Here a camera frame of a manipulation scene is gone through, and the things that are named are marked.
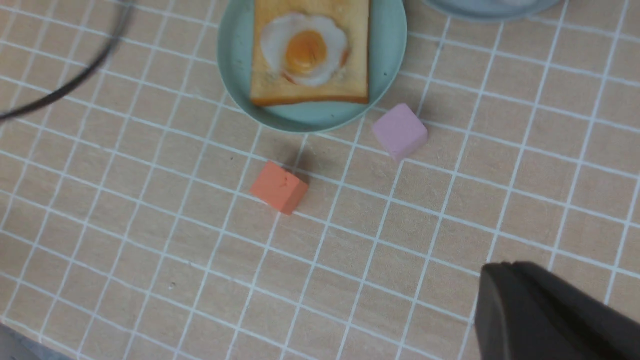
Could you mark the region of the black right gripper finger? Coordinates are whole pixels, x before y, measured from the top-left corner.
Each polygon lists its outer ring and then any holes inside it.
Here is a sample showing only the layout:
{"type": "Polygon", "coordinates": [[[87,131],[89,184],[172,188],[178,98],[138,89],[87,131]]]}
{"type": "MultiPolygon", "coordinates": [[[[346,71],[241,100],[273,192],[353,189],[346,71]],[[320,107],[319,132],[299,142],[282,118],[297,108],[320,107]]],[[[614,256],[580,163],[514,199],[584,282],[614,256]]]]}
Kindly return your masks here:
{"type": "Polygon", "coordinates": [[[474,327],[483,360],[637,360],[640,326],[530,261],[480,271],[474,327]]]}

